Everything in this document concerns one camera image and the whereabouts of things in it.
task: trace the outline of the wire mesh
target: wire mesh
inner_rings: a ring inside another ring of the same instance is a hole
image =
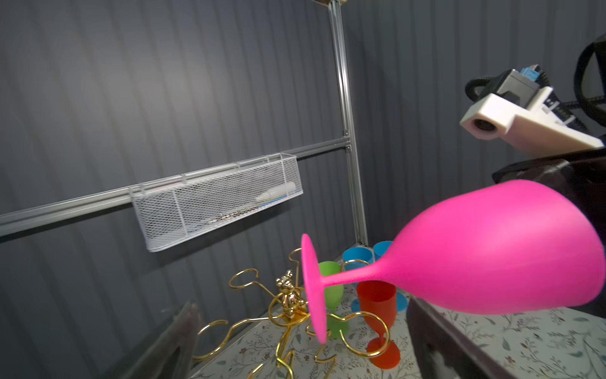
[[[303,194],[294,155],[169,189],[132,195],[147,249],[187,241]]]

